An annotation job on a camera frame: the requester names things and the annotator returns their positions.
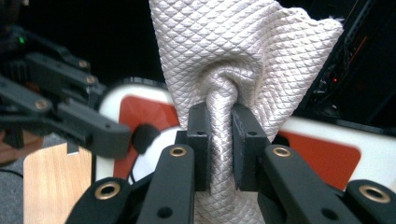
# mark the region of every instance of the white cloth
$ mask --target white cloth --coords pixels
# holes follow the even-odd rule
[[[274,0],[150,0],[163,74],[182,127],[206,101],[213,134],[209,192],[194,221],[263,222],[257,194],[235,190],[231,108],[248,106],[272,141],[326,61],[342,25]]]

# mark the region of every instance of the wooden surface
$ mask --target wooden surface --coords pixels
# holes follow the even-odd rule
[[[91,184],[91,153],[67,155],[66,144],[29,155],[23,164],[23,223],[64,223]]]

